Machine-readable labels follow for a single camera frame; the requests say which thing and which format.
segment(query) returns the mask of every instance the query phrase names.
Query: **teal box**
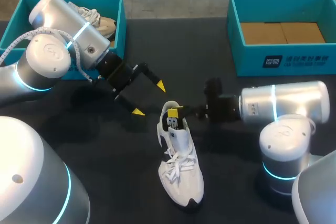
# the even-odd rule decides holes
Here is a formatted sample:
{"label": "teal box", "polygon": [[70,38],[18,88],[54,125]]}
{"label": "teal box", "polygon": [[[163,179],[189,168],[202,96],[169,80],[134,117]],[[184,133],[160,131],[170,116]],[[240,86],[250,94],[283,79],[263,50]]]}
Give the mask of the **teal box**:
{"label": "teal box", "polygon": [[[246,45],[241,22],[316,22],[326,43]],[[238,76],[336,74],[335,0],[230,0],[227,31]]]}
{"label": "teal box", "polygon": [[[34,6],[40,0],[20,0],[11,20],[8,23],[4,36],[0,41],[0,55],[6,48],[20,35],[33,30],[28,21],[28,17]],[[112,18],[117,21],[117,30],[115,33],[114,47],[110,51],[115,52],[120,58],[124,57],[125,37],[127,21],[125,17],[123,0],[65,0],[73,2],[77,6],[83,6],[88,9],[96,9],[102,17]],[[23,41],[15,47],[5,60],[7,65],[15,63],[22,56],[29,41]],[[94,69],[85,70],[93,78],[98,76]],[[72,62],[68,73],[63,77],[65,80],[82,80],[84,77],[78,72],[75,61]]]}

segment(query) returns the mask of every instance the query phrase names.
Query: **white shoelace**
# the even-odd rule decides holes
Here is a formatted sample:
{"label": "white shoelace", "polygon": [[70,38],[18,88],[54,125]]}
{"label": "white shoelace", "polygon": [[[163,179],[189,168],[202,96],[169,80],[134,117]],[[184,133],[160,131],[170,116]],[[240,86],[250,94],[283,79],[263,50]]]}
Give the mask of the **white shoelace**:
{"label": "white shoelace", "polygon": [[171,158],[166,162],[170,165],[170,168],[165,172],[166,177],[171,183],[177,180],[177,183],[179,184],[181,172],[185,170],[192,170],[194,168],[196,156],[191,154],[192,150],[193,149],[190,148],[189,152],[184,156],[180,156],[178,152],[172,155],[170,148],[168,148],[165,152],[165,154],[168,154]]}
{"label": "white shoelace", "polygon": [[85,7],[79,7],[78,13],[85,18],[91,25],[97,27],[99,26],[100,14],[96,9],[89,10]]}

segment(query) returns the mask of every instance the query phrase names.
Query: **screw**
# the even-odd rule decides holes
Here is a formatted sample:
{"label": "screw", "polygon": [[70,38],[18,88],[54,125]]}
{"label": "screw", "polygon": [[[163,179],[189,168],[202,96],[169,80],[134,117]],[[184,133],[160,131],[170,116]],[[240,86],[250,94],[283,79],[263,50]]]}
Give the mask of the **screw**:
{"label": "screw", "polygon": [[90,54],[94,53],[94,52],[95,52],[94,47],[88,47],[88,52],[89,52]]}

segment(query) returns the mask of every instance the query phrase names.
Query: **cardboard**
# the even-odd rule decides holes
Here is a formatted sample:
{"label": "cardboard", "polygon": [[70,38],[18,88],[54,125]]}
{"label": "cardboard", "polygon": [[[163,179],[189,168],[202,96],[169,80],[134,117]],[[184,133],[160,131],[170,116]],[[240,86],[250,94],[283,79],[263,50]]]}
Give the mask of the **cardboard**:
{"label": "cardboard", "polygon": [[281,23],[288,44],[326,43],[317,23]]}
{"label": "cardboard", "polygon": [[240,23],[245,44],[326,43],[317,23]]}
{"label": "cardboard", "polygon": [[280,23],[240,23],[245,44],[286,44]]}

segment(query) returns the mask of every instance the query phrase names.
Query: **logo on box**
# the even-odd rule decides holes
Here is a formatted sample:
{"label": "logo on box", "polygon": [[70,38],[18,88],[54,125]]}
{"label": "logo on box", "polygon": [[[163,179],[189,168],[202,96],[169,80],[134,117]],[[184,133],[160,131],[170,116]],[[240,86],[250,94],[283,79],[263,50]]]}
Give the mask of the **logo on box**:
{"label": "logo on box", "polygon": [[281,64],[282,55],[268,55],[265,57],[263,68],[278,68]]}

